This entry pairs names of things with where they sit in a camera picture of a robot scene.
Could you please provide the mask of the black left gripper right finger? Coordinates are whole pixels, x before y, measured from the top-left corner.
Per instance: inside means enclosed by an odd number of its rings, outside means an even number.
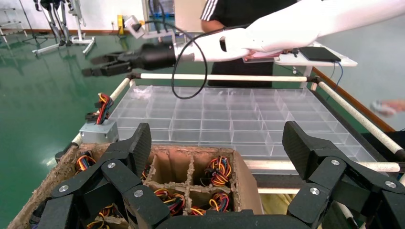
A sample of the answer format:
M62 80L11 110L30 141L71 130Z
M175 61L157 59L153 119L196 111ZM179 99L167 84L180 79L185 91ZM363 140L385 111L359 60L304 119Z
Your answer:
M282 145L305 182L288 207L289 216L315 229L338 202L364 216L368 229L404 228L405 187L399 181L352 161L294 121L285 123Z

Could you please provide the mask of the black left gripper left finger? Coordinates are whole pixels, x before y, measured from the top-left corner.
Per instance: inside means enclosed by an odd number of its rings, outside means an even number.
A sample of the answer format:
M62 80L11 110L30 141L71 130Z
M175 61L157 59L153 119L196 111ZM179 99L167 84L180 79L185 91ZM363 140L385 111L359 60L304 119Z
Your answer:
M141 123L131 138L110 144L94 165L57 185L38 228L84 229L109 205L134 229L157 228L170 211L140 178L150 152L150 127Z

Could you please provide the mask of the hand holding white controller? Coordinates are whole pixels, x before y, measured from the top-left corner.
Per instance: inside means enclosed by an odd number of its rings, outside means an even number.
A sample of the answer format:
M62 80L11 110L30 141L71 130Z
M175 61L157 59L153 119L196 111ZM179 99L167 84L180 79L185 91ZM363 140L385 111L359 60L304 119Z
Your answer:
M383 104L395 110L396 113L405 111L405 100L396 99L396 100L386 100L383 101Z

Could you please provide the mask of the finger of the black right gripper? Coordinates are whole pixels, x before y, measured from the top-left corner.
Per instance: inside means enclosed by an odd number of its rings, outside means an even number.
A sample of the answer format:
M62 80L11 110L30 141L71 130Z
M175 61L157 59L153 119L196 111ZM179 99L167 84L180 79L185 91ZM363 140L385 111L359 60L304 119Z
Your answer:
M128 53L126 52L111 52L98 57L94 57L90 60L94 65L97 64L129 64L131 61L128 59Z
M128 62L122 61L103 61L103 60L91 60L93 65L99 65L92 68L86 68L81 71L83 76L114 76L132 71L132 67Z

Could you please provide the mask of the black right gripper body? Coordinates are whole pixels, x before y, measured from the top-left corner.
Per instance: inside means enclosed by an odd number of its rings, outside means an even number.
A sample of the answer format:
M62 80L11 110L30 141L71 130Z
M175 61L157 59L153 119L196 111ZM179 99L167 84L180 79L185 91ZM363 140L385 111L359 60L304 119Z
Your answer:
M176 63L173 43L145 43L128 57L132 68L144 70L167 68Z

